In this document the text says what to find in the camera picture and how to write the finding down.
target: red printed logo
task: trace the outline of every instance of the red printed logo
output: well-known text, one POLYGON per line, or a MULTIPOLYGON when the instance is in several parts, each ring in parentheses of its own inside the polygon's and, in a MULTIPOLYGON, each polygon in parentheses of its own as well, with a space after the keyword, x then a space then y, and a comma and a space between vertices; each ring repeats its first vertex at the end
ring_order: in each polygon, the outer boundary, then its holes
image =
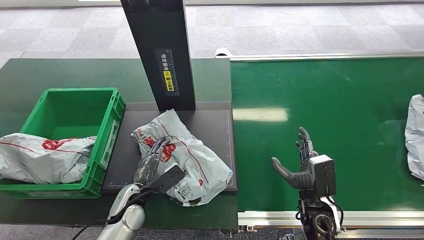
POLYGON ((177 148, 175 144, 167 144, 162 151, 162 154, 160 154, 159 160, 163 163, 168 162, 171 159, 171 153, 177 148))
POLYGON ((153 139, 153 137, 149 136, 146 137, 145 139, 143 139, 143 143, 146 144, 149 147, 153 147, 153 145, 155 145, 155 140, 153 139))
POLYGON ((70 142, 70 141, 72 141, 72 140, 74 140, 74 139, 75 139, 75 138, 69 138, 69 139, 66 139, 66 140, 60 140, 60 141, 46 139, 46 140, 45 140, 45 141, 41 144, 41 146, 42 146, 42 148, 47 149, 47 150, 56 150, 56 149, 58 149, 60 146, 62 146, 64 143, 70 142))

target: white plastic bag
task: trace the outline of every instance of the white plastic bag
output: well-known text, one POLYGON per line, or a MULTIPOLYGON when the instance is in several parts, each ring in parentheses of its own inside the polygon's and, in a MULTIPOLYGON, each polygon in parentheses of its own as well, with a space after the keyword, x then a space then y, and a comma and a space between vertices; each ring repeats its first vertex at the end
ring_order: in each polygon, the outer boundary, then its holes
POLYGON ((424 180, 424 97, 420 94, 414 95, 409 102, 405 145, 411 174, 424 180))
POLYGON ((0 137, 0 179, 35 184, 80 182, 95 136, 49 140, 13 133, 0 137))
POLYGON ((169 140, 159 158, 157 173, 162 175, 175 163, 184 171, 184 179, 166 193, 185 207, 209 203, 227 188, 233 176, 231 169, 215 152, 190 134, 173 109, 137 128, 131 136, 137 140, 142 156, 160 138, 169 140))

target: sticker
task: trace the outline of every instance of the sticker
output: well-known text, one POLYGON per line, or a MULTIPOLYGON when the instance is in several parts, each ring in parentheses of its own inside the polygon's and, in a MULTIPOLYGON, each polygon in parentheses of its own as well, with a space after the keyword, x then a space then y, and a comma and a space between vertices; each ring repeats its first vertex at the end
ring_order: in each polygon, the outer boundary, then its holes
POLYGON ((157 63, 159 64, 165 95, 179 96, 180 92, 178 91, 177 76, 171 49, 155 49, 154 51, 157 63))

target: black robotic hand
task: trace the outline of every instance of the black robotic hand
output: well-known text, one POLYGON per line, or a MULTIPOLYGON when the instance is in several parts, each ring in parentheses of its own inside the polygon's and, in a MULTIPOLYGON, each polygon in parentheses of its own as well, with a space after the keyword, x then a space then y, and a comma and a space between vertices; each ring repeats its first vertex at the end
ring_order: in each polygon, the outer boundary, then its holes
POLYGON ((311 171, 310 158, 318 156, 318 152, 314 150, 311 137, 309 133, 303 128, 299 127, 298 137, 300 142, 296 142, 299 149, 300 169, 299 172, 291 172, 285 168, 278 158, 272 157, 272 165, 274 169, 286 180, 286 182, 295 189, 305 190, 314 187, 314 176, 311 171))

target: robotic arm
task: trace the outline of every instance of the robotic arm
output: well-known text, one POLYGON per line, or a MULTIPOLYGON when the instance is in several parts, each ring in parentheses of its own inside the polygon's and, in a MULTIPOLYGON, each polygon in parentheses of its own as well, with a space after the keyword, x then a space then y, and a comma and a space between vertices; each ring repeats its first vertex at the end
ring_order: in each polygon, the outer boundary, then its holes
POLYGON ((302 232, 294 238, 307 240, 334 240, 343 222, 343 210, 334 202, 336 172, 334 160, 315 151, 309 133, 299 128, 296 142, 299 150, 300 170, 291 172, 276 157, 272 157, 274 169, 293 188, 299 190, 299 209, 296 218, 302 223, 302 232))

